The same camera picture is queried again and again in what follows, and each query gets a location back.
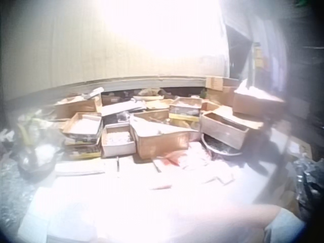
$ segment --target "table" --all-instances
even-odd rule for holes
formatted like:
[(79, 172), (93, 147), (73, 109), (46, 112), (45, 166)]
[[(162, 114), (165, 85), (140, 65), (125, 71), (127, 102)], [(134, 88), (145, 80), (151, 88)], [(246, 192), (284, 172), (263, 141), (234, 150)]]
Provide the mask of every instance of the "table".
[[(244, 204), (255, 203), (272, 182), (271, 179), (274, 178), (276, 171), (284, 166), (281, 155), (284, 153), (288, 138), (289, 137), (287, 135), (278, 132), (276, 129), (272, 129), (270, 141), (263, 146), (258, 160), (242, 161), (241, 176), (239, 176), (234, 182), (223, 186), (219, 181), (213, 181), (193, 189), (191, 194), (215, 192), (215, 195), (217, 195), (219, 198), (222, 197), (230, 201)], [(127, 159), (127, 157), (120, 158), (120, 162), (123, 163), (124, 159)], [(151, 166), (153, 166), (153, 164), (138, 164), (135, 166), (138, 171), (142, 169), (151, 170)], [(47, 179), (39, 183), (37, 186), (45, 185), (50, 187), (55, 177), (55, 173), (52, 173)], [(153, 197), (155, 197), (155, 199), (168, 198), (168, 194), (171, 192), (171, 189), (154, 191)]]

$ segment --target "yellow object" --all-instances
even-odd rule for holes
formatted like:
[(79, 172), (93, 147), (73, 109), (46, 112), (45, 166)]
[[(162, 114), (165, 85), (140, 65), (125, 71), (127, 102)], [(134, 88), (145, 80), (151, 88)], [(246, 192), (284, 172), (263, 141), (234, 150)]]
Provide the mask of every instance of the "yellow object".
[(33, 145), (33, 143), (31, 141), (31, 139), (30, 139), (30, 137), (29, 137), (28, 132), (26, 131), (26, 129), (22, 125), (20, 125), (20, 124), (17, 124), (17, 126), (18, 126), (18, 128), (20, 130), (20, 134), (22, 136), (22, 139), (24, 141), (24, 144), (25, 145)]
[(80, 158), (96, 158), (101, 156), (100, 152), (94, 152), (94, 153), (81, 153), (81, 154), (70, 154), (69, 157), (71, 159), (80, 159)]
[(198, 122), (199, 121), (198, 116), (179, 115), (179, 114), (173, 114), (173, 113), (169, 113), (169, 118), (171, 118), (171, 119), (179, 119), (179, 120), (189, 120), (191, 122)]

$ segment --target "white wall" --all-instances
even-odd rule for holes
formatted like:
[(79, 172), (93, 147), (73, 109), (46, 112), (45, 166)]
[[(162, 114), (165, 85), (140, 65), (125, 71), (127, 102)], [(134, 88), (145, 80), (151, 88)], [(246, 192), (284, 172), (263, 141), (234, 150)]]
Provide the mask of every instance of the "white wall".
[(3, 39), (5, 99), (112, 77), (229, 75), (216, 0), (23, 0)]

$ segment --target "open cardboard box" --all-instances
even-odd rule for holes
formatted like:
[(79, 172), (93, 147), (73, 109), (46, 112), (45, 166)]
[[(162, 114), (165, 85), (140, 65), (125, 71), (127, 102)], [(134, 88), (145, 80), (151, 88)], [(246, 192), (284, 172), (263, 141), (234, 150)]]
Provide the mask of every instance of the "open cardboard box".
[(280, 117), (284, 112), (285, 101), (255, 87), (246, 87), (243, 81), (234, 92), (233, 112), (256, 117)]
[(133, 134), (130, 132), (131, 141), (125, 144), (108, 145), (106, 137), (108, 133), (130, 132), (129, 123), (109, 124), (102, 130), (101, 145), (104, 157), (126, 155), (136, 153), (136, 144)]
[(85, 100), (82, 96), (65, 98), (55, 104), (57, 118), (72, 118), (77, 112), (101, 112), (101, 94)]
[(239, 86), (239, 81), (226, 77), (206, 77), (206, 98), (215, 103), (226, 106), (233, 105), (234, 91)]
[(175, 150), (188, 149), (191, 129), (149, 122), (135, 116), (131, 117), (130, 125), (141, 159), (156, 158)]
[(172, 126), (188, 129), (189, 141), (199, 141), (201, 137), (200, 123), (195, 121), (178, 120), (169, 118), (169, 110), (156, 110), (134, 113), (135, 117), (145, 119), (149, 122), (162, 123), (169, 119), (169, 123)]
[(201, 131), (235, 149), (241, 149), (249, 128), (208, 111), (201, 116)]
[(198, 122), (203, 100), (201, 98), (178, 97), (169, 108), (169, 118)]
[(215, 104), (212, 101), (203, 100), (202, 106), (201, 106), (201, 112), (204, 113), (206, 111), (213, 111), (213, 110), (216, 110), (219, 107), (220, 107), (220, 105)]
[(228, 119), (234, 123), (241, 124), (247, 128), (254, 130), (259, 130), (264, 125), (263, 121), (260, 118), (244, 114), (234, 114), (232, 108), (225, 105), (219, 106), (217, 109), (213, 110), (213, 113), (220, 115), (221, 117)]
[[(78, 126), (83, 119), (90, 120), (91, 126), (79, 126), (78, 131), (76, 131), (76, 126)], [(96, 143), (101, 135), (101, 132), (102, 119), (100, 113), (78, 112), (74, 115), (74, 117), (71, 118), (70, 121), (67, 122), (62, 133), (66, 137), (77, 141)]]

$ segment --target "brown cardboard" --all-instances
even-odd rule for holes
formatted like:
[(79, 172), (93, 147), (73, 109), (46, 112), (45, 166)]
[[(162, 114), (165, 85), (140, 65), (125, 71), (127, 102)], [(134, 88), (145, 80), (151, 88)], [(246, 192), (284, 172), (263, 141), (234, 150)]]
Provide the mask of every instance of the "brown cardboard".
[(228, 77), (207, 76), (206, 85), (207, 89), (223, 91), (224, 87), (238, 87), (238, 79)]
[(222, 116), (232, 122), (241, 124), (245, 127), (259, 130), (263, 127), (263, 122), (259, 118), (253, 116), (243, 115), (243, 114), (233, 114), (233, 110), (229, 106), (222, 105), (218, 109), (215, 109), (213, 113)]
[(215, 103), (232, 106), (236, 89), (237, 87), (223, 87), (223, 91), (207, 89), (206, 98)]
[(137, 153), (141, 159), (156, 158), (167, 152), (188, 149), (189, 147), (189, 134), (187, 132), (140, 137), (131, 126), (131, 133), (136, 140)]
[[(61, 100), (60, 102), (69, 102), (76, 97), (66, 98)], [(89, 100), (56, 104), (54, 107), (58, 119), (72, 118), (77, 112), (101, 112), (101, 94), (98, 94)]]
[(201, 116), (201, 131), (233, 148), (241, 149), (249, 129), (208, 111)]
[(206, 77), (206, 88), (209, 88), (212, 90), (223, 91), (223, 78), (207, 76)]
[(219, 108), (219, 105), (215, 104), (214, 102), (212, 101), (209, 101), (209, 100), (204, 100), (202, 102), (202, 106), (201, 106), (201, 111), (204, 113), (206, 111), (211, 111), (211, 110), (215, 110)]
[[(100, 123), (98, 132), (96, 134), (87, 134), (87, 131), (85, 131), (84, 134), (74, 134), (71, 133), (70, 130), (73, 127), (73, 125), (83, 117), (83, 115), (90, 115), (90, 116), (96, 116), (98, 117), (98, 122)], [(98, 138), (101, 135), (102, 132), (102, 118), (100, 113), (95, 113), (95, 112), (78, 112), (76, 113), (71, 120), (69, 120), (63, 130), (63, 134), (71, 139), (77, 140), (77, 141), (82, 141), (82, 142), (87, 142), (87, 143), (96, 143)]]
[(251, 88), (248, 90), (240, 86), (234, 91), (233, 112), (256, 117), (280, 117), (284, 111), (285, 101), (264, 91), (257, 97)]
[(192, 129), (192, 131), (188, 131), (190, 142), (200, 140), (201, 133), (200, 133), (199, 123), (195, 121), (170, 119), (169, 110), (165, 109), (165, 110), (138, 112), (138, 113), (134, 113), (134, 116), (145, 119), (149, 122), (157, 122), (157, 123), (163, 123), (168, 119), (169, 124), (172, 126)]
[(239, 86), (239, 81), (226, 77), (206, 77), (206, 98), (227, 106), (232, 106), (234, 91)]
[(118, 103), (120, 101), (119, 96), (112, 96), (112, 95), (101, 95), (102, 106), (105, 105), (112, 105)]

